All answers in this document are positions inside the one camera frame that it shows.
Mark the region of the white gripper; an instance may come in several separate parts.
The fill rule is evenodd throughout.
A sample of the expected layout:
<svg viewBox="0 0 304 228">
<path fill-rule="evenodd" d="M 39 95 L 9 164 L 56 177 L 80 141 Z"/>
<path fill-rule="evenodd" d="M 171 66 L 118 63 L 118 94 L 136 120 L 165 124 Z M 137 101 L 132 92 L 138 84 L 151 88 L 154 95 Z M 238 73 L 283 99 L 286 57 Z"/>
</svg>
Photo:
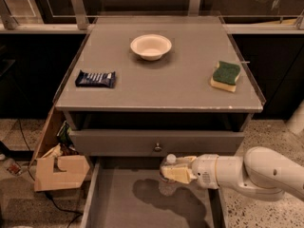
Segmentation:
<svg viewBox="0 0 304 228">
<path fill-rule="evenodd" d="M 161 168 L 162 175 L 171 181 L 188 184 L 197 180 L 198 185 L 204 189 L 218 189 L 216 177 L 216 154 L 204 154 L 201 156 L 177 157 L 177 164 L 191 163 L 192 169 L 187 165 L 166 165 Z"/>
</svg>

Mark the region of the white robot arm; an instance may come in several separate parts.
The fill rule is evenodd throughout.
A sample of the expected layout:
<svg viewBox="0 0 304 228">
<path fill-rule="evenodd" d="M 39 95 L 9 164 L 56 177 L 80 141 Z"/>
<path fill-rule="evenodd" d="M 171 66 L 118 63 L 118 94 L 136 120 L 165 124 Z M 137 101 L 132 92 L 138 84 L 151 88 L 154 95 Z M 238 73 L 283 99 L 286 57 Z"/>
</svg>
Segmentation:
<svg viewBox="0 0 304 228">
<path fill-rule="evenodd" d="M 286 193 L 304 200 L 303 151 L 289 148 L 287 128 L 281 123 L 267 126 L 245 122 L 245 145 L 237 152 L 225 142 L 203 142 L 194 138 L 183 150 L 172 150 L 160 165 L 160 177 L 167 184 L 196 183 L 203 189 L 230 188 L 255 200 L 278 201 Z"/>
</svg>

